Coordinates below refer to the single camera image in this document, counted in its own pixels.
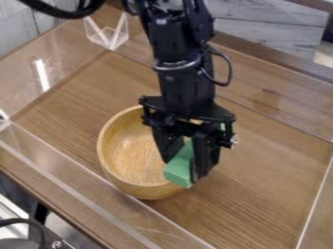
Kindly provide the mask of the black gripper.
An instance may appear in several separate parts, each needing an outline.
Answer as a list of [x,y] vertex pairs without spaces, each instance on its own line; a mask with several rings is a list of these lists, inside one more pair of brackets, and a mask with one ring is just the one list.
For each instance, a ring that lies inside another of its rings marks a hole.
[[[164,163],[175,157],[184,145],[183,136],[194,135],[201,125],[234,124],[235,115],[213,103],[187,114],[171,112],[160,96],[142,96],[142,121],[152,129],[154,140]],[[191,137],[193,157],[190,160],[191,181],[206,177],[218,164],[219,146],[214,139],[202,132]]]

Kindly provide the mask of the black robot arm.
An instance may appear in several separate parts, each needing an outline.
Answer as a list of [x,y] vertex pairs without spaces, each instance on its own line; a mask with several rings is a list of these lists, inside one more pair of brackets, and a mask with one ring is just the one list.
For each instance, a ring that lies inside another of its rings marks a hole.
[[182,0],[179,9],[158,0],[134,0],[152,47],[152,68],[160,94],[143,96],[142,122],[152,130],[166,179],[190,188],[218,164],[223,148],[235,144],[235,115],[214,101],[215,89],[230,82],[214,78],[210,45],[214,18],[203,0]]

